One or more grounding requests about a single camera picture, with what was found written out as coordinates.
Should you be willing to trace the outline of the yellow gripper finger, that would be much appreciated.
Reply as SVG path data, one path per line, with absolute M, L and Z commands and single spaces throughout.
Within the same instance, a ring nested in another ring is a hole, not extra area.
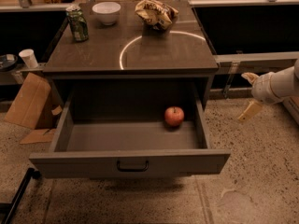
M 249 82 L 249 84 L 253 84 L 257 79 L 258 75 L 251 73 L 251 72 L 246 72 L 241 75 L 245 80 Z
M 242 112 L 242 114 L 237 118 L 240 122 L 246 122 L 253 118 L 263 109 L 263 105 L 256 100 L 249 102 L 247 108 Z

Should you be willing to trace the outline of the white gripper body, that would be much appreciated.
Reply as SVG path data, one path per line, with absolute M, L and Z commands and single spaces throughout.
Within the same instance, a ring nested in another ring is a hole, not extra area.
M 299 96 L 299 60 L 296 60 L 292 67 L 258 77 L 253 82 L 251 93 L 264 105 L 276 104 L 287 97 Z

